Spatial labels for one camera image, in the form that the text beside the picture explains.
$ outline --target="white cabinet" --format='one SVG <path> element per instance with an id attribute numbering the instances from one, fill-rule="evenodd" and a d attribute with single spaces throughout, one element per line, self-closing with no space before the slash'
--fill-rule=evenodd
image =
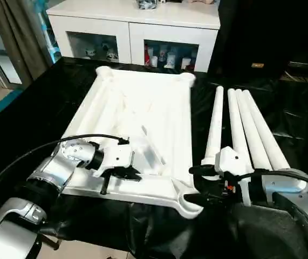
<path id="1" fill-rule="evenodd" d="M 135 0 L 66 0 L 47 13 L 63 56 L 144 65 L 147 46 L 158 66 L 167 67 L 170 54 L 174 68 L 185 58 L 201 72 L 208 71 L 220 28 L 217 5 L 204 3 L 139 10 Z"/>

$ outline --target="white cylindrical rod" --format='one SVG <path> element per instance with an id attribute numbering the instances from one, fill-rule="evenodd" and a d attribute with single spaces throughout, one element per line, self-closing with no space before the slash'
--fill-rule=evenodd
<path id="1" fill-rule="evenodd" d="M 245 161 L 246 173 L 252 173 L 253 168 L 251 164 L 249 150 L 247 148 L 245 133 L 240 118 L 238 101 L 236 99 L 234 89 L 228 90 L 228 104 L 229 104 L 229 118 L 230 118 L 230 129 L 231 129 L 233 149 Z"/>
<path id="2" fill-rule="evenodd" d="M 245 90 L 243 92 L 243 96 L 245 98 L 248 108 L 250 109 L 259 136 L 261 136 L 262 143 L 269 157 L 272 168 L 274 170 L 290 168 L 284 154 L 282 153 L 282 150 L 280 149 L 278 143 L 273 137 L 271 130 L 266 124 L 266 121 L 262 116 L 256 102 L 251 96 L 251 93 L 248 90 Z"/>
<path id="3" fill-rule="evenodd" d="M 208 143 L 206 155 L 202 160 L 202 165 L 214 165 L 215 155 L 221 150 L 222 133 L 222 111 L 223 111 L 223 87 L 216 88 L 213 113 L 211 115 Z"/>
<path id="4" fill-rule="evenodd" d="M 235 92 L 254 167 L 272 170 L 261 137 L 259 136 L 256 125 L 243 97 L 243 92 L 240 89 L 237 89 Z"/>

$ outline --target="white tray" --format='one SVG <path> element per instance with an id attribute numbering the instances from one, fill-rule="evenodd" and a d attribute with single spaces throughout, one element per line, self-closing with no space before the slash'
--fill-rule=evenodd
<path id="1" fill-rule="evenodd" d="M 184 200 L 197 193 L 192 166 L 190 73 L 158 74 L 112 70 L 103 66 L 71 120 L 64 137 L 103 133 L 129 137 L 136 154 L 141 143 L 149 144 L 156 155 L 154 166 L 141 170 L 139 182 L 111 177 L 106 195 L 101 195 L 101 172 L 77 168 L 64 194 L 83 195 L 175 208 L 192 219 L 202 207 Z M 90 138 L 101 147 L 117 141 Z"/>

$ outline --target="glass cabinet door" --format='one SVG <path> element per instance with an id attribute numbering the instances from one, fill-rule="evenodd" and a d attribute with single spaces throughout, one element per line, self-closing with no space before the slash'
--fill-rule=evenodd
<path id="1" fill-rule="evenodd" d="M 194 71 L 199 46 L 145 39 L 144 64 L 152 67 Z"/>
<path id="2" fill-rule="evenodd" d="M 217 30 L 130 23 L 132 63 L 208 72 Z"/>
<path id="3" fill-rule="evenodd" d="M 119 62 L 116 36 L 67 32 L 75 58 Z"/>
<path id="4" fill-rule="evenodd" d="M 131 63 L 128 23 L 49 15 L 65 57 Z"/>

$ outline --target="black plastic sheet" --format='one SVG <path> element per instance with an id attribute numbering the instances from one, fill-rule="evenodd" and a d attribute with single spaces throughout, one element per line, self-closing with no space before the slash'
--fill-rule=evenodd
<path id="1" fill-rule="evenodd" d="M 0 171 L 28 150 L 61 137 L 100 65 L 143 72 L 180 72 L 62 58 L 0 113 Z M 222 146 L 232 146 L 227 89 L 248 89 L 291 167 L 308 173 L 308 83 L 270 79 L 239 83 L 231 78 L 195 74 L 197 80 L 191 90 L 194 165 L 204 157 L 215 89 L 221 84 L 225 87 Z M 0 181 L 0 206 L 52 149 L 37 152 L 10 170 Z M 198 188 L 206 186 L 200 178 L 195 178 L 195 184 Z M 171 208 L 62 195 L 49 215 L 43 233 L 128 250 L 137 259 L 215 258 L 221 254 L 308 258 L 308 243 L 290 215 L 266 208 L 210 207 L 197 218 L 186 220 Z"/>

